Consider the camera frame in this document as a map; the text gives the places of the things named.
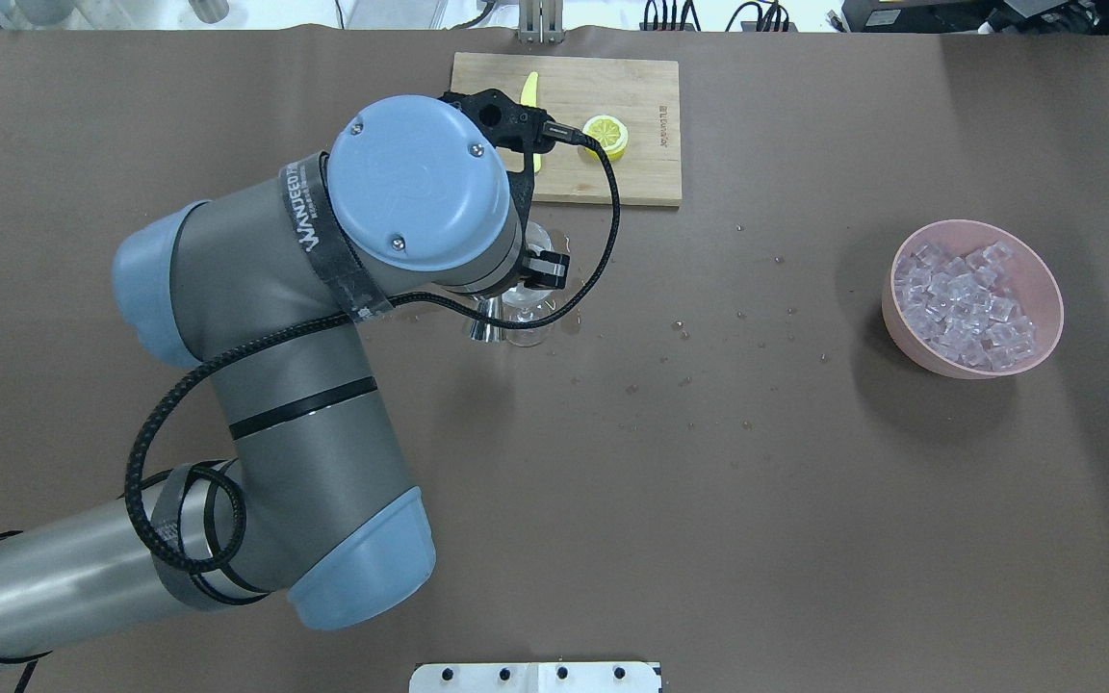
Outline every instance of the gray table surface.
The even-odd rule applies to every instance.
[[[115,315],[119,242],[369,102],[444,91],[456,51],[529,50],[0,32],[0,530],[113,499],[180,375]],[[580,328],[536,349],[431,310],[362,330],[430,582],[332,634],[279,595],[152,623],[54,653],[31,690],[383,692],[417,662],[558,658],[660,660],[670,692],[1109,690],[1109,39],[584,30],[538,51],[681,62],[685,201],[625,210]],[[609,211],[533,216],[582,275]],[[1059,277],[1064,340],[1029,374],[947,380],[882,327],[894,249],[959,216]],[[223,427],[199,391],[154,465],[230,451]]]

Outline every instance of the lemon half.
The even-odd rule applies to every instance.
[[[607,159],[611,162],[619,161],[624,150],[628,150],[628,126],[613,115],[593,115],[582,130],[586,135],[602,144],[602,149],[607,150]]]

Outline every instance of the white bracket with holes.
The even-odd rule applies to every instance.
[[[409,693],[660,693],[657,662],[525,662],[421,665]]]

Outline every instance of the robotic arm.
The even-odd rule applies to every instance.
[[[484,302],[518,282],[563,287],[568,257],[536,254],[523,236],[532,154],[558,142],[598,154],[615,202],[580,293],[528,324],[413,293],[435,284]],[[525,171],[507,172],[497,145],[523,153]],[[144,422],[122,500],[0,536],[0,671],[281,589],[314,629],[347,628],[413,594],[434,570],[430,526],[355,324],[429,302],[498,328],[548,325],[593,286],[617,227],[602,146],[485,91],[376,102],[329,154],[133,234],[113,263],[120,312],[151,354],[194,369]],[[142,478],[151,439],[204,378],[237,460]]]

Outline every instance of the plastic container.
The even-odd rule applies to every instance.
[[[1034,356],[1003,371],[965,367],[933,351],[927,343],[915,335],[898,310],[897,294],[894,288],[897,258],[910,254],[924,242],[938,243],[954,255],[965,255],[997,241],[1007,242],[1011,246],[1013,258],[1007,263],[1009,286],[1020,302],[1021,310],[1038,326]],[[888,267],[884,293],[881,295],[881,307],[884,310],[884,325],[888,328],[888,334],[893,335],[893,342],[897,343],[897,347],[906,356],[932,373],[963,380],[986,380],[986,378],[1028,371],[1051,355],[1060,343],[1060,335],[1064,332],[1064,297],[1060,295],[1060,285],[1056,284],[1055,276],[1051,275],[1050,268],[1047,268],[1047,263],[1044,263],[1038,253],[1030,249],[1029,245],[1025,245],[1019,237],[994,225],[968,220],[947,220],[927,224],[907,237]]]

